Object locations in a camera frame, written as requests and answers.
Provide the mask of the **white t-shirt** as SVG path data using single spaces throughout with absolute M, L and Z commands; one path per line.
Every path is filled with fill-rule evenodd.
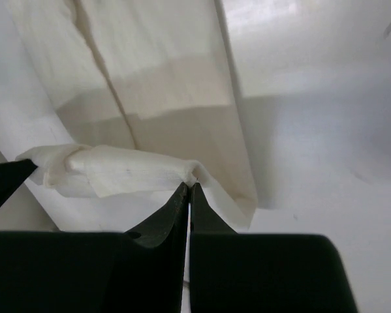
M 69 134 L 199 161 L 250 225 L 257 193 L 213 1 L 10 1 Z

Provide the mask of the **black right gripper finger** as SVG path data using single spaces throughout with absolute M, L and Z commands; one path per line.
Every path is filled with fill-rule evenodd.
M 188 191 L 126 232 L 0 231 L 0 312 L 179 312 Z
M 193 312 L 356 312 L 334 244 L 315 234 L 246 234 L 191 189 L 190 306 Z
M 29 159 L 0 163 L 0 207 L 36 169 Z

